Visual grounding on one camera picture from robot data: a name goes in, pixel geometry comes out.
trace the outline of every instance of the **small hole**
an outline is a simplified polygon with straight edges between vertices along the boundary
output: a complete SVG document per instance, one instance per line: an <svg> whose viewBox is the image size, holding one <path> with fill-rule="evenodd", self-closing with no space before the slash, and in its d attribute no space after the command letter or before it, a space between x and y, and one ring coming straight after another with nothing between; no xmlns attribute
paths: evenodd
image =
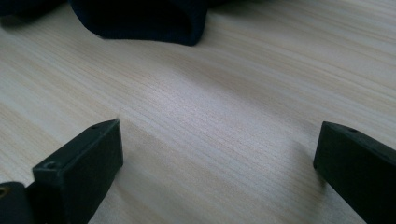
<svg viewBox="0 0 396 224"><path fill-rule="evenodd" d="M46 164L44 164L44 167L47 169L53 170L56 167L58 167L58 163L56 163L55 161L49 161Z"/></svg>
<svg viewBox="0 0 396 224"><path fill-rule="evenodd" d="M357 132L357 130L351 129L351 128L349 129L349 131L352 132L352 133L356 133Z"/></svg>
<svg viewBox="0 0 396 224"><path fill-rule="evenodd" d="M0 187L0 199L9 193L9 187Z"/></svg>

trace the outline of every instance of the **dark cloth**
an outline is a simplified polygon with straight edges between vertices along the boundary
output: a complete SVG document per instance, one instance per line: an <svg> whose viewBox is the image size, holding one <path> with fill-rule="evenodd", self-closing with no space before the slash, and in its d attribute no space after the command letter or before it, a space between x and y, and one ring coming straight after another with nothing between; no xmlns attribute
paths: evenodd
<svg viewBox="0 0 396 224"><path fill-rule="evenodd" d="M0 0L0 16L59 0ZM206 12L229 0L69 0L81 23L110 39L145 39L193 46L202 36Z"/></svg>

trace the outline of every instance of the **wooden table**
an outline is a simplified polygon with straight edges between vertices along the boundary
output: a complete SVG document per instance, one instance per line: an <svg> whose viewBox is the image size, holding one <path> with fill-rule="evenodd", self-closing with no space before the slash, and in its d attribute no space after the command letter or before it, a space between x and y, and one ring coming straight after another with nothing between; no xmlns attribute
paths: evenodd
<svg viewBox="0 0 396 224"><path fill-rule="evenodd" d="M1 20L0 78L0 182L120 119L91 223L363 223L312 161L323 120L396 148L396 2L233 2L193 48L104 40L63 5Z"/></svg>

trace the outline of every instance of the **light wood grain surface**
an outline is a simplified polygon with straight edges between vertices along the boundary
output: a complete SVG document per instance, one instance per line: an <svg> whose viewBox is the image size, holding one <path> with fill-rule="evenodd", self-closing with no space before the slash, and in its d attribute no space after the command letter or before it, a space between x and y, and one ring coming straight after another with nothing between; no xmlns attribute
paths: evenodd
<svg viewBox="0 0 396 224"><path fill-rule="evenodd" d="M0 29L0 182L120 119L91 223L363 223L314 171L323 120L396 148L396 1L239 1L202 41L104 40L69 5Z"/></svg>

